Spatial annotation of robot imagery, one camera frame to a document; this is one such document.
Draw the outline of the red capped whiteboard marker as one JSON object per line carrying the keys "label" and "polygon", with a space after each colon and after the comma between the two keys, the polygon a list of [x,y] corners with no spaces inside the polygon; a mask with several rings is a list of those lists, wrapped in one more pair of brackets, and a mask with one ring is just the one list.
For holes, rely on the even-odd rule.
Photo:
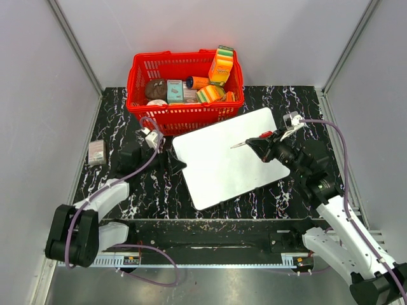
{"label": "red capped whiteboard marker", "polygon": [[257,141],[257,140],[266,139],[271,135],[273,135],[272,131],[264,132],[258,137],[249,138],[249,139],[247,139],[247,140],[245,140],[245,141],[243,141],[241,143],[238,143],[238,144],[235,144],[235,145],[231,146],[231,149],[238,148],[238,147],[241,147],[241,146],[244,146],[244,145],[248,145],[249,143]]}

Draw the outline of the white whiteboard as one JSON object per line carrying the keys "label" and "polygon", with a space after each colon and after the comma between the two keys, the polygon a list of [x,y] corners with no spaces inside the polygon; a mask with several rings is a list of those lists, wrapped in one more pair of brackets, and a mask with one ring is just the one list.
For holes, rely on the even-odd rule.
{"label": "white whiteboard", "polygon": [[174,137],[193,206],[202,211],[287,177],[277,160],[264,163],[242,142],[277,129],[271,109],[262,108]]}

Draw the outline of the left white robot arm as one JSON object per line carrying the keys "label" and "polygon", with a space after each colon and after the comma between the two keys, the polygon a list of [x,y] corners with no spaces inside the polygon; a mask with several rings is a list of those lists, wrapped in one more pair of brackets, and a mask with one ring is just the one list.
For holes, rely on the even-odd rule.
{"label": "left white robot arm", "polygon": [[64,262],[69,268],[90,266],[99,252],[118,245],[131,251],[138,237],[125,223],[101,220],[134,191],[136,176],[161,169],[173,175],[187,167],[172,152],[150,149],[150,157],[142,159],[140,150],[127,152],[120,158],[113,178],[89,197],[73,204],[60,205],[53,214],[45,246],[48,259]]}

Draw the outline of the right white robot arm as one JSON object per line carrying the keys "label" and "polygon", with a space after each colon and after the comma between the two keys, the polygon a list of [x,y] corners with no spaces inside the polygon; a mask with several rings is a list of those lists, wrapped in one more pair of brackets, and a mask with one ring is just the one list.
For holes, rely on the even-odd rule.
{"label": "right white robot arm", "polygon": [[348,284],[357,304],[390,304],[406,293],[406,264],[397,263],[370,235],[326,170],[329,156],[314,139],[294,147],[284,131],[267,132],[245,141],[264,163],[279,161],[298,179],[300,194],[329,224],[337,244],[310,219],[291,230],[289,244],[320,256]]}

